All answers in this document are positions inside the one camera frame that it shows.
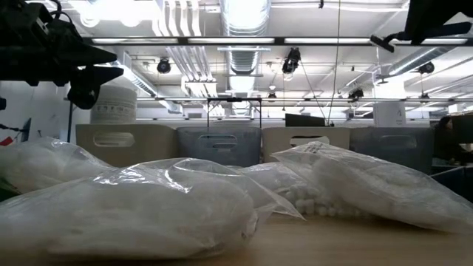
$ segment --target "gray plastic bin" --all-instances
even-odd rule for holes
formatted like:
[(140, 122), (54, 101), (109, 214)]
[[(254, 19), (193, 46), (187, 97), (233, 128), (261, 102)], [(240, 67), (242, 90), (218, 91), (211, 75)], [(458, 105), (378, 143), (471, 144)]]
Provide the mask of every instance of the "gray plastic bin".
[(350, 150), (430, 174), (434, 133), (430, 128), (352, 129)]
[(177, 142), (180, 157), (248, 167), (259, 163), (261, 129), (182, 127), (177, 129)]

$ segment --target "plastic bag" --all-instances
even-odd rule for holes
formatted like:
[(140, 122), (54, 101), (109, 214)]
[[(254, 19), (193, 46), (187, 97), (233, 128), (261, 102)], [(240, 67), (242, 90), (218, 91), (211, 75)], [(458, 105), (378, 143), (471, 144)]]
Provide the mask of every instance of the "plastic bag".
[(51, 137), (0, 149), (0, 188), (17, 194), (112, 169), (83, 148)]
[(260, 185), (291, 202), (300, 214), (343, 218), (365, 217), (366, 213), (340, 200), (324, 197), (324, 192), (282, 163), (264, 163), (240, 170)]
[(328, 197), (371, 214), (422, 228), (473, 233), (473, 204), (419, 171), (318, 142), (274, 157), (324, 188)]
[(15, 197), (0, 204), (0, 254), (54, 259), (212, 256), (247, 244), (280, 202), (298, 215), (285, 199), (232, 173), (208, 161), (173, 159)]

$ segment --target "white container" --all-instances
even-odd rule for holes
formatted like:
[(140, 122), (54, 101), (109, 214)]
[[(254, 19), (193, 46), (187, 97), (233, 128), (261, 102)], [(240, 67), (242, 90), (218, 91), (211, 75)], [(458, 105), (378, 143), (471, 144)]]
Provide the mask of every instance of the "white container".
[(104, 85), (90, 112), (90, 123), (135, 123), (137, 94), (132, 89)]

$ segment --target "table surface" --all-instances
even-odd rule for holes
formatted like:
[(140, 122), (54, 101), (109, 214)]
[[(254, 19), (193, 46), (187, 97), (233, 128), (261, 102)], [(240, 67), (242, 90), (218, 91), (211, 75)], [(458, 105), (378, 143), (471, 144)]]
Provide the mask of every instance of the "table surface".
[(249, 246), (236, 253), (189, 261), (97, 262), (78, 265), (471, 266), (472, 246), (473, 236), (429, 231), (399, 222), (320, 216), (303, 221), (274, 215), (259, 229)]

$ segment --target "white packing material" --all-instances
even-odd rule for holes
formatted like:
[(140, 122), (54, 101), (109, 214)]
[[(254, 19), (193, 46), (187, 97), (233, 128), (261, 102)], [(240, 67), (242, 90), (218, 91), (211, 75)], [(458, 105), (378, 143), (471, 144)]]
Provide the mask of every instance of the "white packing material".
[(313, 142), (274, 154), (326, 196), (422, 228), (473, 233), (473, 204), (419, 171)]
[(368, 216), (368, 214), (340, 200), (323, 197), (323, 190), (300, 177), (282, 163), (263, 163), (240, 169), (240, 171), (260, 185), (287, 199), (300, 214), (318, 214), (341, 218)]
[(213, 256), (247, 244), (278, 207), (299, 215), (284, 198), (216, 163), (137, 164), (0, 203), (0, 256)]
[(0, 149), (0, 187), (18, 194), (112, 169), (83, 148), (51, 137)]

